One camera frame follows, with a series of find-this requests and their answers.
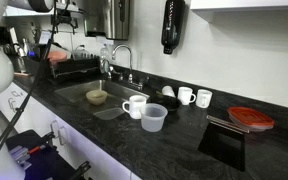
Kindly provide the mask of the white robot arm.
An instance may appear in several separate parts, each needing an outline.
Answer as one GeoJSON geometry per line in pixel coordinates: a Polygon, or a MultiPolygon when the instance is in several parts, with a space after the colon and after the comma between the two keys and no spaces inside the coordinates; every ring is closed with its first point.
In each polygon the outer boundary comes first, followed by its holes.
{"type": "Polygon", "coordinates": [[[58,31],[60,24],[68,24],[72,31],[78,28],[77,18],[73,14],[79,13],[79,7],[72,0],[8,0],[8,5],[36,13],[51,13],[54,31],[58,31]]]}

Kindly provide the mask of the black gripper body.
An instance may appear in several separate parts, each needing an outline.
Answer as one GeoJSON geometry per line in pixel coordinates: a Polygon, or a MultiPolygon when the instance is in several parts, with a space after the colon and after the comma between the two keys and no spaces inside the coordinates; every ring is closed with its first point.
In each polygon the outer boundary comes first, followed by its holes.
{"type": "Polygon", "coordinates": [[[58,33],[58,26],[60,24],[67,24],[72,28],[72,33],[79,27],[78,19],[83,16],[75,2],[55,2],[53,14],[51,15],[52,31],[58,33]]]}

